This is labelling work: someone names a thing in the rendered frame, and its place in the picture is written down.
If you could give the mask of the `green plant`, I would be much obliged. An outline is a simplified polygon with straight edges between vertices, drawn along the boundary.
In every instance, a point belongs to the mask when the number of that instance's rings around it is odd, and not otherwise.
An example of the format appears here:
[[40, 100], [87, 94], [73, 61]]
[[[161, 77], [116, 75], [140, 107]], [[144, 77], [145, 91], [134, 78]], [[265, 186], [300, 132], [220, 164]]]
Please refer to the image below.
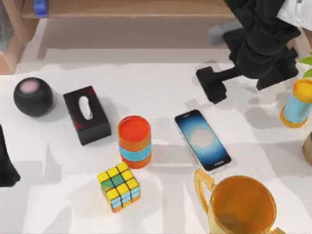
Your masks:
[[309, 56], [301, 58], [298, 63], [310, 66], [310, 69], [305, 71], [303, 78], [312, 78], [312, 52]]

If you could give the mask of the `pale grey rounded box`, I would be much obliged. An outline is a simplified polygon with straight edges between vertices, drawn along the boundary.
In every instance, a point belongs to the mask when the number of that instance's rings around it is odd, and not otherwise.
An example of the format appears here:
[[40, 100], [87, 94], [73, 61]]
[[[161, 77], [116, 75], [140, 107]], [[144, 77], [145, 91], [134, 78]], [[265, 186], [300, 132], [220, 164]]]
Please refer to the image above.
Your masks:
[[242, 25], [237, 21], [226, 22], [210, 28], [208, 30], [210, 44], [213, 46], [224, 44], [225, 40], [223, 39], [223, 35], [225, 33], [241, 28], [243, 28]]

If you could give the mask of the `black smartphone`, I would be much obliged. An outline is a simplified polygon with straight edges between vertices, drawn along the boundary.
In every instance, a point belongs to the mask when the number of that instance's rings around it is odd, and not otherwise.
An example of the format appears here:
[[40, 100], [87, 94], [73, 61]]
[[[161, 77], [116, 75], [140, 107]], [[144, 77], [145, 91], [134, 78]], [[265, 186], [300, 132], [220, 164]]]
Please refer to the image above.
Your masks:
[[176, 116], [175, 123], [203, 170], [212, 172], [231, 163], [227, 150], [199, 110]]

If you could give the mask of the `yellow and blue can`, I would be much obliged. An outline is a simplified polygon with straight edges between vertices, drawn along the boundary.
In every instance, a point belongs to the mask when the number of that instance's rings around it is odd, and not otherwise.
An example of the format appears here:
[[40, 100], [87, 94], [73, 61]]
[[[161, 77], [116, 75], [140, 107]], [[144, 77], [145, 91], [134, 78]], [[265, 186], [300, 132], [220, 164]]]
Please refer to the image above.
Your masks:
[[300, 128], [308, 120], [312, 110], [312, 79], [298, 79], [286, 105], [280, 112], [281, 121], [288, 127]]

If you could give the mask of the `orange and blue can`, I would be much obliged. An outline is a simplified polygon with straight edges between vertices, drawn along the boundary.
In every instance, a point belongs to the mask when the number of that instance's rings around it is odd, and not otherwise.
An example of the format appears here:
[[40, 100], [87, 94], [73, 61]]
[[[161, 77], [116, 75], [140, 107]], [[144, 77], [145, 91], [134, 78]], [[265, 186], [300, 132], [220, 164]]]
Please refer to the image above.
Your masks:
[[152, 158], [151, 127], [141, 116], [127, 116], [117, 126], [121, 159], [129, 168], [140, 169]]

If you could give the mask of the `wooden open shelves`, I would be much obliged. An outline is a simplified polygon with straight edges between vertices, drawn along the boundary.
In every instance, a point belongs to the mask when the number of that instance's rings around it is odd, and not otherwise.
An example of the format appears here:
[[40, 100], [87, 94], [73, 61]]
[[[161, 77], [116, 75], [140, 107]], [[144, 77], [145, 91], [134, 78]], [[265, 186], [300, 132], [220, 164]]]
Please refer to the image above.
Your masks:
[[[232, 20], [223, 0], [47, 0], [49, 18], [161, 17]], [[14, 73], [21, 50], [39, 22], [34, 0], [0, 0], [14, 29], [9, 47], [0, 50], [0, 74]]]

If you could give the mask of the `gold trophy cup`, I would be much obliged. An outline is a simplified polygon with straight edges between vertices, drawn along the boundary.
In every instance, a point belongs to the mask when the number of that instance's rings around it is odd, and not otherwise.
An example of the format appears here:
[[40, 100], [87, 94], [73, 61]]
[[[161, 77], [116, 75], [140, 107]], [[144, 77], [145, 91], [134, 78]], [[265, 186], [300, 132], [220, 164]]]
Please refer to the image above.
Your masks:
[[273, 228], [276, 203], [259, 181], [234, 175], [216, 184], [210, 175], [197, 169], [194, 184], [208, 217], [209, 234], [286, 234]]

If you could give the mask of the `black tissue box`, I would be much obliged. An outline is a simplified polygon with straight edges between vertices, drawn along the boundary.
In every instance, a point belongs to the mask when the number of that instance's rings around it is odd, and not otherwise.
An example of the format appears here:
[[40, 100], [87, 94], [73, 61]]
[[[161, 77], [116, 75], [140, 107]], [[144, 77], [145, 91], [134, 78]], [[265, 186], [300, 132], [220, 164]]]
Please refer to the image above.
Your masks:
[[63, 95], [81, 145], [111, 135], [111, 126], [92, 86]]

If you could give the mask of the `colourful puzzle cube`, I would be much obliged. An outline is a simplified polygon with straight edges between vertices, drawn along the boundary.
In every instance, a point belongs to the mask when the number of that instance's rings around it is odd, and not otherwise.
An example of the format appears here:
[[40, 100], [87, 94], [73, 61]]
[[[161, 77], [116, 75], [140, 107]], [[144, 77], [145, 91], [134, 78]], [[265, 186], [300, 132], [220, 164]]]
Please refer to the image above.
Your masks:
[[98, 174], [97, 180], [114, 213], [140, 199], [140, 184], [124, 162]]

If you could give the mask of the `black round speaker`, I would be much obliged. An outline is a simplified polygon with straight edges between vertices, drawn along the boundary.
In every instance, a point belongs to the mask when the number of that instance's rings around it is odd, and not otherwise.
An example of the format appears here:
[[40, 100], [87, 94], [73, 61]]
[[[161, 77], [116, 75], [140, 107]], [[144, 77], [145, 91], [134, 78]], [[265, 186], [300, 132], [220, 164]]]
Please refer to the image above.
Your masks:
[[52, 109], [54, 94], [44, 80], [28, 77], [16, 85], [13, 99], [16, 107], [23, 114], [30, 117], [40, 117]]

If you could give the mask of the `blue stapler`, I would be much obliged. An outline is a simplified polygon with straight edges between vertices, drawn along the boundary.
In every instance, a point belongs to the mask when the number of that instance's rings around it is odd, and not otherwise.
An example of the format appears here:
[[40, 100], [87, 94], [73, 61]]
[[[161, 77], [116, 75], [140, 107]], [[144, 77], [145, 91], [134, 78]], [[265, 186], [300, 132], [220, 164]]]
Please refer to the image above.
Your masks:
[[44, 18], [48, 16], [49, 0], [33, 0], [33, 10], [36, 17]]

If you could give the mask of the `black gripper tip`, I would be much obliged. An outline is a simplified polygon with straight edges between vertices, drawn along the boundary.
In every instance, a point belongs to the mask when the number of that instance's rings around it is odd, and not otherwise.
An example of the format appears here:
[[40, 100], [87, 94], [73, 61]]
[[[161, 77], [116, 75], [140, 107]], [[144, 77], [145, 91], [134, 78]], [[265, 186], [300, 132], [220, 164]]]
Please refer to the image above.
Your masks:
[[3, 129], [0, 125], [0, 187], [13, 187], [19, 181], [20, 175], [9, 158]]

